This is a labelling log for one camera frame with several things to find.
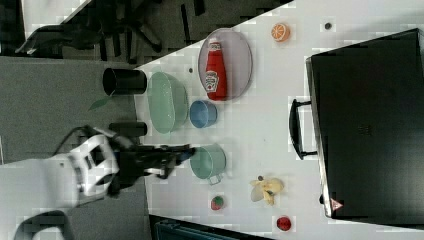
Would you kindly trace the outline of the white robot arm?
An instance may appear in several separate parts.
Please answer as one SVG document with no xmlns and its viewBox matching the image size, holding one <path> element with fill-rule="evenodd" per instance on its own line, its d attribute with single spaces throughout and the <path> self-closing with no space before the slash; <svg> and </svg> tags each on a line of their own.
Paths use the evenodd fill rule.
<svg viewBox="0 0 424 240">
<path fill-rule="evenodd" d="M 142 176 L 166 179 L 196 150 L 185 144 L 139 145 L 112 130 L 83 126 L 86 140 L 67 153 L 1 166 L 1 240 L 75 240 L 69 211 L 116 196 Z"/>
</svg>

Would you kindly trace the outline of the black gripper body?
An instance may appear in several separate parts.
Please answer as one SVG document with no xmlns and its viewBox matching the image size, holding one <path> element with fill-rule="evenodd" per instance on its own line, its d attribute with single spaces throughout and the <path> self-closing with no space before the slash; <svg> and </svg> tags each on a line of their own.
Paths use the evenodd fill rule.
<svg viewBox="0 0 424 240">
<path fill-rule="evenodd" d="M 167 179 L 176 166 L 190 159 L 196 148 L 189 144 L 160 147 L 139 145 L 115 152 L 119 171 L 114 185 L 130 187 L 143 176 L 154 174 L 159 179 Z"/>
</svg>

